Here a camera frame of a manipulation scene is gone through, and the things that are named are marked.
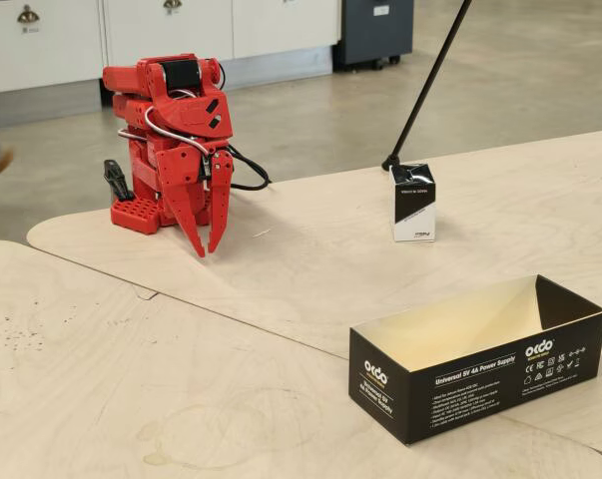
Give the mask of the red gripper black motor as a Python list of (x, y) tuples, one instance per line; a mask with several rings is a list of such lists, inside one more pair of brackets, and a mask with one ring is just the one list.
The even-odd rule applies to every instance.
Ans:
[[(156, 191), (163, 194), (164, 203), (174, 213), (199, 257), (205, 256), (205, 249), (198, 234), (196, 213), (203, 207), (203, 193), (209, 192), (202, 167), (202, 153), (195, 147), (176, 147), (156, 154)], [(209, 253), (217, 249), (227, 226), (233, 173), (231, 154), (227, 150), (216, 151), (211, 167)]]

